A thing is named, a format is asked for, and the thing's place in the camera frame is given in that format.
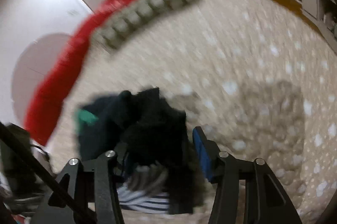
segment green fabric tag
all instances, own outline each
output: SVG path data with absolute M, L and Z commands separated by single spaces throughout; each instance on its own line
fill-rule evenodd
M 86 110 L 80 109 L 77 111 L 77 134 L 79 135 L 82 132 L 84 125 L 92 126 L 98 120 L 98 117 L 95 116 L 93 113 L 88 112 Z

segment black cloth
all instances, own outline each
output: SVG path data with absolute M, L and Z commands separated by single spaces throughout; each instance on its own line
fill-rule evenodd
M 82 110 L 97 117 L 95 122 L 80 126 L 82 160 L 95 159 L 107 150 L 114 150 L 118 143 L 125 143 L 129 174 L 132 166 L 159 162 L 168 169 L 169 212 L 193 212 L 194 182 L 187 165 L 186 113 L 171 108 L 160 97 L 159 88 L 136 95 L 123 91 L 119 95 L 102 96 Z M 124 155 L 118 154 L 119 162 L 121 157 Z
M 122 140 L 140 165 L 155 161 L 165 166 L 183 164 L 186 113 L 171 108 L 159 96 L 159 88 L 136 95 L 123 91 L 118 96 L 103 96 L 82 109 L 98 118 L 79 132 L 82 160 L 95 159 Z

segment wooden floor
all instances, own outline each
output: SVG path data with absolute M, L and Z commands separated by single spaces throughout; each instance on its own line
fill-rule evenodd
M 293 12 L 295 15 L 297 15 L 299 18 L 301 18 L 305 23 L 307 23 L 313 30 L 318 32 L 321 35 L 321 32 L 319 31 L 318 27 L 310 21 L 306 16 L 302 14 L 301 8 L 302 5 L 298 3 L 296 0 L 273 0 L 280 5 L 286 7 L 288 10 Z

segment black cable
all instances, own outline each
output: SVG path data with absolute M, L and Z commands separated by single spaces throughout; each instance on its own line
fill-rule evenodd
M 85 223 L 96 222 L 75 202 L 75 200 L 56 182 L 40 162 L 23 146 L 23 144 L 0 122 L 0 139 L 26 163 L 46 185 L 53 190 Z
M 123 155 L 123 160 L 122 160 L 122 170 L 121 170 L 121 176 L 124 176 L 124 168 L 125 168 L 125 159 L 128 156 L 128 152 L 125 152 Z
M 37 146 L 37 145 L 34 145 L 34 144 L 31 144 L 31 147 L 39 149 L 44 154 L 44 156 L 45 156 L 46 160 L 48 161 L 48 163 L 50 163 L 50 156 L 49 156 L 49 154 L 45 150 L 43 150 L 40 146 Z

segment metal screw head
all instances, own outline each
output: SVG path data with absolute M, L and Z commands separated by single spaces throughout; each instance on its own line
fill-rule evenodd
M 106 152 L 106 157 L 111 158 L 111 157 L 115 156 L 115 154 L 116 153 L 114 151 L 107 151 Z
M 77 158 L 72 158 L 69 160 L 69 164 L 70 165 L 76 165 L 79 162 L 79 160 Z
M 221 151 L 219 152 L 219 157 L 221 158 L 227 158 L 230 154 L 225 152 L 225 151 Z
M 257 159 L 256 159 L 256 163 L 257 163 L 258 165 L 264 165 L 265 161 L 264 161 L 262 158 L 257 158 Z

